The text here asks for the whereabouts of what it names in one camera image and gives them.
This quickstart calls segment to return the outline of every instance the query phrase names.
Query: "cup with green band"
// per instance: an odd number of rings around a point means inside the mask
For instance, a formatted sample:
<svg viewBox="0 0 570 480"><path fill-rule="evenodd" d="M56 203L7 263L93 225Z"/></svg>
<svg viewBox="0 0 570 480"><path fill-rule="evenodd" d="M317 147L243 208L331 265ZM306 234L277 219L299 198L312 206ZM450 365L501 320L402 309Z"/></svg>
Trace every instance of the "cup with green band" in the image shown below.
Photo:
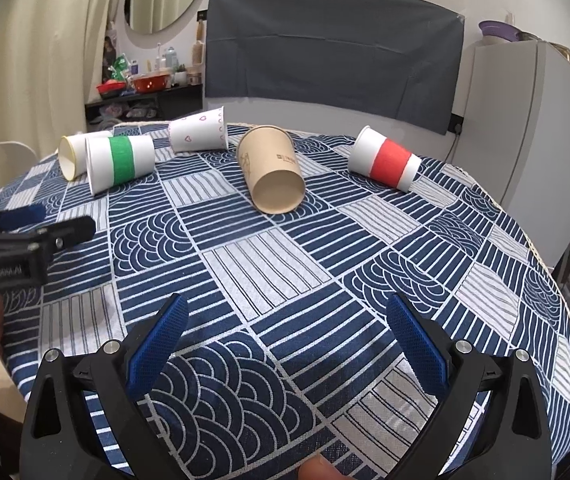
<svg viewBox="0 0 570 480"><path fill-rule="evenodd" d="M87 139L86 150L92 196L154 171L156 153L148 135Z"/></svg>

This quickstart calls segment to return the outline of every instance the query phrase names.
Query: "tablecloth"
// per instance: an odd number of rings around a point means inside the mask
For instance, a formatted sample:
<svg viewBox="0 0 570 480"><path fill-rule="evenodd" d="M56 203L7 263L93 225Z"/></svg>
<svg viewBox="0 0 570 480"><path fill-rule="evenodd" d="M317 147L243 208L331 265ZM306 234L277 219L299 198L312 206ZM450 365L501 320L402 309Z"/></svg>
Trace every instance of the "tablecloth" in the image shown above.
<svg viewBox="0 0 570 480"><path fill-rule="evenodd" d="M50 281L5 297L3 347L29 397L47 349L95 351L153 315L172 292L190 302L180 346L139 405L192 478L295 478L316 451L359 480L384 477L436 405L384 318L404 292L453 338L539 372L553 460L570 449L570 314L523 231L463 171L424 158L401 193L347 171L353 139L292 132L307 186L295 211L251 203L228 152L174 155L151 135L156 170L92 197L50 156L0 190L0 209L43 202L46 222L91 215L97 234L56 256ZM450 460L463 457L479 394ZM108 458L127 463L95 396Z"/></svg>

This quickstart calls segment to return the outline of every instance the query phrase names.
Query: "paper cup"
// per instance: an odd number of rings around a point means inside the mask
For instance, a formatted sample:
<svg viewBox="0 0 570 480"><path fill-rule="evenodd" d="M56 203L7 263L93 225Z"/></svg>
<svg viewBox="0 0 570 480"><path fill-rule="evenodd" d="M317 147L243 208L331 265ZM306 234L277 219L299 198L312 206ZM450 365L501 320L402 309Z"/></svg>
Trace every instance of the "paper cup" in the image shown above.
<svg viewBox="0 0 570 480"><path fill-rule="evenodd" d="M351 149L347 168L408 192L421 159L396 142L365 126Z"/></svg>
<svg viewBox="0 0 570 480"><path fill-rule="evenodd" d="M175 153L228 149L223 107L172 121L169 138Z"/></svg>
<svg viewBox="0 0 570 480"><path fill-rule="evenodd" d="M93 195L154 171L154 141L148 135L87 139L87 173Z"/></svg>
<svg viewBox="0 0 570 480"><path fill-rule="evenodd" d="M58 146L58 163L63 176L73 180L87 171L85 142L87 139L111 137L111 132L91 132L63 137Z"/></svg>
<svg viewBox="0 0 570 480"><path fill-rule="evenodd" d="M305 181L286 131L276 126L252 128L238 143L236 158L258 210L286 213L302 202Z"/></svg>

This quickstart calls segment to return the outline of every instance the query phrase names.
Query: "patterned tablecloth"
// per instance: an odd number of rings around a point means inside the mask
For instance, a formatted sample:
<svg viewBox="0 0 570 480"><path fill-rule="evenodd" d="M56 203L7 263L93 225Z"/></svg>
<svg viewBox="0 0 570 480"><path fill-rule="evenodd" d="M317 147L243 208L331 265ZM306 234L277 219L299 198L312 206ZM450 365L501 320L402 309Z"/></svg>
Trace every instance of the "patterned tablecloth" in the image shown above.
<svg viewBox="0 0 570 480"><path fill-rule="evenodd" d="M357 479L385 476L436 404L385 323L401 290L480 351L534 357L558 462L570 449L570 315L516 222L448 164L424 158L404 194L348 173L353 139L300 132L305 200L263 215L236 163L246 130L229 127L228 152L174 156L166 124L119 126L153 137L153 174L92 198L51 156L0 190L0 209L43 202L47 222L97 223L47 285L6 295L5 359L23 395L47 349L93 352L180 292L188 329L140 408L190 477L294 478L317 450ZM127 469L88 399L109 459Z"/></svg>

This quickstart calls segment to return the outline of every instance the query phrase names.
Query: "cable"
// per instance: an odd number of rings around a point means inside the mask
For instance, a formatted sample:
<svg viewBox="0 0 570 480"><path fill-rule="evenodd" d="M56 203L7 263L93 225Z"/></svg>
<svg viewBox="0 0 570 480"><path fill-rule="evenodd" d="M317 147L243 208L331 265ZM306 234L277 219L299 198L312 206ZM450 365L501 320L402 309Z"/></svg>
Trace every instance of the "cable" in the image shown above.
<svg viewBox="0 0 570 480"><path fill-rule="evenodd" d="M450 155L452 155L454 148L459 145L459 139L460 139L460 134L455 134L454 140L452 141L452 145L450 146L450 150L449 150L449 152L447 152L447 155L445 155L444 162L448 161L448 158L450 158Z"/></svg>

